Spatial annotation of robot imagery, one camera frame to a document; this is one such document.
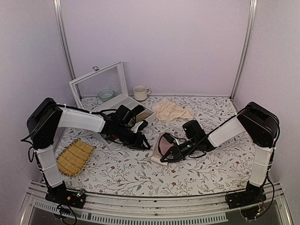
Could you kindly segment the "pink and white underwear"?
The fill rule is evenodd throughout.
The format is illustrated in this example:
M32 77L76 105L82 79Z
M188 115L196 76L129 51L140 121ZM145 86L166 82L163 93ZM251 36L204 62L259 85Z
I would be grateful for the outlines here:
M153 154L150 158L150 160L158 165L163 165L163 166L167 166L167 162L161 162L160 159L162 158L162 156L165 155L165 153L169 150L170 147L172 147L173 144L169 143L164 137L163 135L160 135L158 138L158 141L155 145Z

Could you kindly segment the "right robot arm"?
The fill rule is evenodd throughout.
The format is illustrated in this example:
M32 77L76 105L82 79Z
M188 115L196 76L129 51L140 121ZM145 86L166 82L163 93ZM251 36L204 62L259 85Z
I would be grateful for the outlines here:
M176 143L176 138L169 133L159 138L157 150L161 156L160 162L179 162L195 151L210 152L246 132L252 139L255 156L248 181L251 187L243 193L242 200L246 204L253 204L260 198L259 188L267 179L280 134L279 119L275 114L255 102L250 102L209 133L205 133L196 120L188 121L182 127L187 138L184 143Z

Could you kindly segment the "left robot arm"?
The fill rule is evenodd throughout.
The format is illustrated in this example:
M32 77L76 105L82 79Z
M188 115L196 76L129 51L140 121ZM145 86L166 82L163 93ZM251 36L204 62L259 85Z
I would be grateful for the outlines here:
M136 122L141 106L130 110L124 105L117 109L98 112L87 111L73 106L61 105L52 98L45 98L27 120L29 134L21 141L30 143L35 158L51 195L59 203L66 203L70 194L61 185L63 180L54 157L53 144L58 128L76 128L117 138L120 143L134 150L149 150L150 144L142 133L147 121Z

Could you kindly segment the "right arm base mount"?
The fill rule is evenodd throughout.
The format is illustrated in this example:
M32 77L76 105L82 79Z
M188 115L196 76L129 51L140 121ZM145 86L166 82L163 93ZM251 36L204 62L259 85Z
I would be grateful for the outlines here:
M266 199L263 186L257 187L249 182L247 183L245 190L240 192L230 191L225 195L225 201L228 203L229 209L262 203Z

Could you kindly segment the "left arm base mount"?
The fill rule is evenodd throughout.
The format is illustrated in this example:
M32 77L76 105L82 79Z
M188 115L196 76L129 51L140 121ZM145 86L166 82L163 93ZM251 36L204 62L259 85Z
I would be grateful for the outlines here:
M82 209L85 204L86 194L85 190L68 190L65 182L56 187L47 187L46 200L64 204L70 207Z

